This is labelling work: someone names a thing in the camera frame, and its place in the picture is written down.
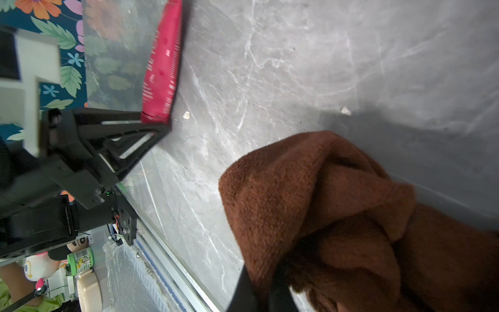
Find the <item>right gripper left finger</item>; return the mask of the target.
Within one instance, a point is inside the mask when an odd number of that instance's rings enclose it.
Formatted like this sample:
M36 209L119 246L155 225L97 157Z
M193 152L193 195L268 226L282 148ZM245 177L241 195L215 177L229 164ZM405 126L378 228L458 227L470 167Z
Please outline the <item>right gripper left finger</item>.
M243 266L239 280L226 312L258 312L259 303L247 268Z

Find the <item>brown cloth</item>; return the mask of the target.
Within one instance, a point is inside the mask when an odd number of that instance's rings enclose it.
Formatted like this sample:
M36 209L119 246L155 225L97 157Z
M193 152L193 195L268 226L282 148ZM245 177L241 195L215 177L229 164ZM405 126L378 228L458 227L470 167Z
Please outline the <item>brown cloth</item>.
M218 188L259 311L277 272L316 311L498 310L498 234L421 204L331 131L249 153Z

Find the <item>magenta toothpaste tube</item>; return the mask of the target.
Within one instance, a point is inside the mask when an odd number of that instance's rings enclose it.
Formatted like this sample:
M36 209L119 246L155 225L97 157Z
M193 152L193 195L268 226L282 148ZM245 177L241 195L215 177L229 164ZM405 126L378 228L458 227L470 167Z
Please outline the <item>magenta toothpaste tube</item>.
M143 123L167 123L178 85L183 2L168 1L155 32L142 88Z

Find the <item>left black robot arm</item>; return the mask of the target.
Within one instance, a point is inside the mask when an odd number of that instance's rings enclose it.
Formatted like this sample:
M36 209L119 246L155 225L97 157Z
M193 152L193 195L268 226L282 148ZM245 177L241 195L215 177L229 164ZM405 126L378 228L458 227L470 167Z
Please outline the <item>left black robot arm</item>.
M139 112L51 109L42 114L40 155L1 144L1 257L32 256L114 224L128 244L137 214L119 182L169 132Z

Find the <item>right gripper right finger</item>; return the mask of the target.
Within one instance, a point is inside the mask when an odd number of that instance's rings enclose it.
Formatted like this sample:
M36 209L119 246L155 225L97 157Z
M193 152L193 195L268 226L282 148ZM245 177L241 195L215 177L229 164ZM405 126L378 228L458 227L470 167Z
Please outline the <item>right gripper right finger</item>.
M268 310L269 312L298 312L285 278L280 272L275 273L272 281L268 296Z

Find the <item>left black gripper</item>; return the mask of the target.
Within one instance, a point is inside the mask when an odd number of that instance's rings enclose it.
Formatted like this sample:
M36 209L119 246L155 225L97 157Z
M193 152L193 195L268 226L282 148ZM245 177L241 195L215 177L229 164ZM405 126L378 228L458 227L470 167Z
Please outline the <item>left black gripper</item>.
M165 123L142 123L139 112L47 110L40 122L38 156L21 143L1 143L1 216L61 191L92 209L101 203L98 191L121 182L169 132Z

